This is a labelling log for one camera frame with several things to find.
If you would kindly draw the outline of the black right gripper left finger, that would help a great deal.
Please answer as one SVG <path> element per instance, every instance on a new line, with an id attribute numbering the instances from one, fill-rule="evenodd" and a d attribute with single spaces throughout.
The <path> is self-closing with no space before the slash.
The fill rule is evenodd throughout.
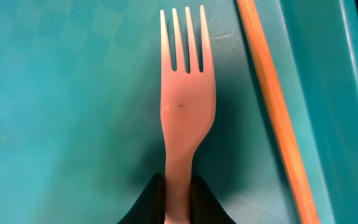
<path id="1" fill-rule="evenodd" d="M 155 174 L 118 224 L 164 224 L 165 179 Z"/>

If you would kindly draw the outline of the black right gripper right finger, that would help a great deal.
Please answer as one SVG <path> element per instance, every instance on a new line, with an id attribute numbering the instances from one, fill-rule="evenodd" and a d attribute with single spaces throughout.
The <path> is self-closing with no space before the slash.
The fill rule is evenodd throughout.
<path id="1" fill-rule="evenodd" d="M 235 224 L 200 175 L 191 179 L 190 215 L 194 224 Z"/>

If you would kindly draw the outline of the white plastic fork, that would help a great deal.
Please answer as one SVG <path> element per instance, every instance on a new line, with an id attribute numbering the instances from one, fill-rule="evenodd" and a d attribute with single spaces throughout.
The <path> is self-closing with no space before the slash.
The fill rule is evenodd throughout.
<path id="1" fill-rule="evenodd" d="M 198 60 L 190 8 L 185 9 L 190 70 L 177 10 L 173 9 L 176 69 L 172 68 L 165 13 L 160 13 L 160 120 L 165 143 L 165 223 L 189 223 L 193 156 L 216 114 L 216 80 L 208 22 L 200 7 L 202 61 Z"/>

